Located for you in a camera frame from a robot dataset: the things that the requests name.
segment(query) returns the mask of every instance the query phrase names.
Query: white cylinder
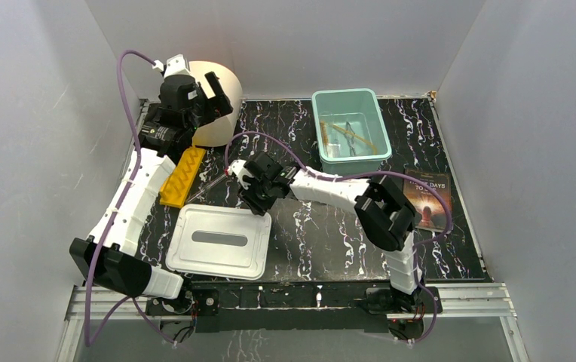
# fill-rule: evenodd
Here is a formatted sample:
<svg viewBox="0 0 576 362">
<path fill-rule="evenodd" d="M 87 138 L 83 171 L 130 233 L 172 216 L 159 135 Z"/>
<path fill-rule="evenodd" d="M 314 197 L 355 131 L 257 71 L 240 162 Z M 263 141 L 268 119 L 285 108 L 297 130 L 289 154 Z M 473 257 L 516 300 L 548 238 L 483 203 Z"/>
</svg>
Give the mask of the white cylinder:
<svg viewBox="0 0 576 362">
<path fill-rule="evenodd" d="M 195 81 L 201 83 L 201 87 L 208 98 L 214 97 L 215 94 L 204 75 L 208 72 L 215 72 L 232 106 L 231 114 L 217 118 L 213 123 L 199 127 L 195 131 L 195 136 L 192 137 L 192 142 L 195 146 L 224 146 L 232 138 L 234 127 L 239 119 L 242 96 L 241 83 L 230 69 L 221 64 L 194 61 L 190 62 L 189 66 L 191 75 L 195 77 Z"/>
</svg>

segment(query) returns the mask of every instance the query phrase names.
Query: gray rectangular slot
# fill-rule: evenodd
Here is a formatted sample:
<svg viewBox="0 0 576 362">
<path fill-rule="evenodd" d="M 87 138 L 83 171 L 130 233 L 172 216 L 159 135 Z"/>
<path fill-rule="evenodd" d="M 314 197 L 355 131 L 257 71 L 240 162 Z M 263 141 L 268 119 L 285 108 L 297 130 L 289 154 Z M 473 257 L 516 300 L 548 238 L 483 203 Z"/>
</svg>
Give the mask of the gray rectangular slot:
<svg viewBox="0 0 576 362">
<path fill-rule="evenodd" d="M 222 244 L 233 247 L 245 247 L 248 244 L 248 238 L 243 235 L 223 234 L 221 232 L 196 231 L 192 233 L 191 239 L 198 243 Z"/>
</svg>

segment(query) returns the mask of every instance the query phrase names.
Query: yellow plastic object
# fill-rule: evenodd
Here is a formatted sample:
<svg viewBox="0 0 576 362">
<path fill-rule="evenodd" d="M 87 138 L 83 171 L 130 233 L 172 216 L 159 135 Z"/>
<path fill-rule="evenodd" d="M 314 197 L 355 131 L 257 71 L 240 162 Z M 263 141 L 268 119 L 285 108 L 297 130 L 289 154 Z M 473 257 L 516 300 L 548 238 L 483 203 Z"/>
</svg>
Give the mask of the yellow plastic object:
<svg viewBox="0 0 576 362">
<path fill-rule="evenodd" d="M 184 151 L 177 167 L 159 190 L 160 204 L 179 208 L 184 206 L 192 181 L 197 176 L 199 165 L 205 154 L 205 149 L 195 146 Z"/>
</svg>

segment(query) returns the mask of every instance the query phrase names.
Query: marble tabletop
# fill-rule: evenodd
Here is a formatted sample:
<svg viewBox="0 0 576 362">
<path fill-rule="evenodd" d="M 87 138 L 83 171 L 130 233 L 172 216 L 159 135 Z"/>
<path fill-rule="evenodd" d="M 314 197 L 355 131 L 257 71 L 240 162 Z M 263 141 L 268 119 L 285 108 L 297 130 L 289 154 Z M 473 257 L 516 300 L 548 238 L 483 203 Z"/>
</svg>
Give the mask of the marble tabletop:
<svg viewBox="0 0 576 362">
<path fill-rule="evenodd" d="M 451 172 L 433 116 L 430 100 L 379 100 L 393 155 L 382 170 L 403 172 L 406 168 Z M 310 101 L 247 101 L 242 104 L 235 133 L 258 130 L 285 142 L 306 165 L 321 169 Z M 247 159 L 254 152 L 267 152 L 281 164 L 290 157 L 259 136 L 242 137 L 231 147 L 229 158 Z M 202 189 L 224 170 L 224 147 L 208 149 L 190 195 Z M 237 197 L 237 183 L 228 178 L 193 204 L 246 207 Z M 315 202 L 278 200 L 269 211 L 271 237 L 261 281 L 353 281 L 388 279 L 385 258 L 366 239 L 357 218 L 343 210 Z M 165 259 L 179 209 L 155 202 L 142 231 L 137 257 L 166 268 Z M 454 230 L 447 240 L 420 247 L 420 265 L 426 279 L 484 280 L 489 278 L 477 256 L 473 237 L 452 183 Z M 417 240 L 432 236 L 418 231 Z M 186 275 L 192 280 L 223 280 Z"/>
</svg>

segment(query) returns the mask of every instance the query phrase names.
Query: table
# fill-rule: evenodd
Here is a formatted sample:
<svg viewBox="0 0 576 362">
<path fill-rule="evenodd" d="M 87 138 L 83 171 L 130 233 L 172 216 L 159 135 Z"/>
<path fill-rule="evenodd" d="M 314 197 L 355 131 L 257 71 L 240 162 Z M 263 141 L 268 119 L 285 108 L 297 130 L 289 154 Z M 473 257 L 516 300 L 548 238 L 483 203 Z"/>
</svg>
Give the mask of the table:
<svg viewBox="0 0 576 362">
<path fill-rule="evenodd" d="M 391 139 L 393 156 L 382 170 L 403 172 L 406 168 L 451 172 L 440 139 L 433 105 L 428 98 L 382 99 L 381 113 Z M 246 101 L 235 133 L 257 130 L 286 143 L 306 165 L 320 170 L 314 117 L 309 100 Z M 231 147 L 230 160 L 267 152 L 282 164 L 290 157 L 259 136 L 242 137 Z M 209 149 L 204 156 L 190 195 L 224 172 L 224 147 Z M 196 204 L 246 207 L 237 197 L 237 183 L 228 178 L 195 200 Z M 153 265 L 165 259 L 179 209 L 155 203 L 139 240 L 138 254 Z M 273 224 L 264 275 L 260 281 L 382 281 L 388 279 L 380 250 L 368 241 L 357 218 L 315 202 L 279 200 L 269 211 Z M 452 182 L 454 230 L 446 242 L 420 247 L 420 265 L 426 280 L 489 280 L 477 255 L 456 184 Z M 431 232 L 418 231 L 417 240 Z M 192 280 L 224 280 L 203 275 L 185 275 Z"/>
</svg>

